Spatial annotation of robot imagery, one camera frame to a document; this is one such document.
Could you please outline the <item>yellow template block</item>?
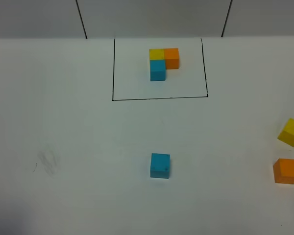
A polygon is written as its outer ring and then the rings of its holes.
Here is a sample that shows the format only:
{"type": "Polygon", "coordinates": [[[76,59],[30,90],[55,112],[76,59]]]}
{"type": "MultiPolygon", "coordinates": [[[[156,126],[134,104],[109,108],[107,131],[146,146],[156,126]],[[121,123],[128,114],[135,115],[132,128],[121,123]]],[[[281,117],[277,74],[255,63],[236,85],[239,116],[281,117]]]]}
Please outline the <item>yellow template block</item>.
{"type": "Polygon", "coordinates": [[[149,59],[150,60],[164,60],[165,54],[163,48],[149,49],[149,59]]]}

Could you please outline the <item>orange template block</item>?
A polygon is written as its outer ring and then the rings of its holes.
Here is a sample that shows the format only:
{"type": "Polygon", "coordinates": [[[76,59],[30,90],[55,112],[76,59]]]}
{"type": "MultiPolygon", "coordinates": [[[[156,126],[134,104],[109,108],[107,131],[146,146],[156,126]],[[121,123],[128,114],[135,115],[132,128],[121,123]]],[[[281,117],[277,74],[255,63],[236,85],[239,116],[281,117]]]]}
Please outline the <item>orange template block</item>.
{"type": "Polygon", "coordinates": [[[167,70],[179,69],[180,56],[178,48],[165,48],[164,57],[167,70]]]}

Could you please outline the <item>blue template block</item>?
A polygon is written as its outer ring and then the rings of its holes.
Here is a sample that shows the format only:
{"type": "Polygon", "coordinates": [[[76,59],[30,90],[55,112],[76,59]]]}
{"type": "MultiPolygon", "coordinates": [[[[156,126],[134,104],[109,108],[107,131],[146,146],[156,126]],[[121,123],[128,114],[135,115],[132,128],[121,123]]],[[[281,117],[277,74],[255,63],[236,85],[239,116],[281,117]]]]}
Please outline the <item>blue template block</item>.
{"type": "Polygon", "coordinates": [[[166,64],[165,60],[150,60],[150,80],[165,81],[166,80],[166,64]]]}

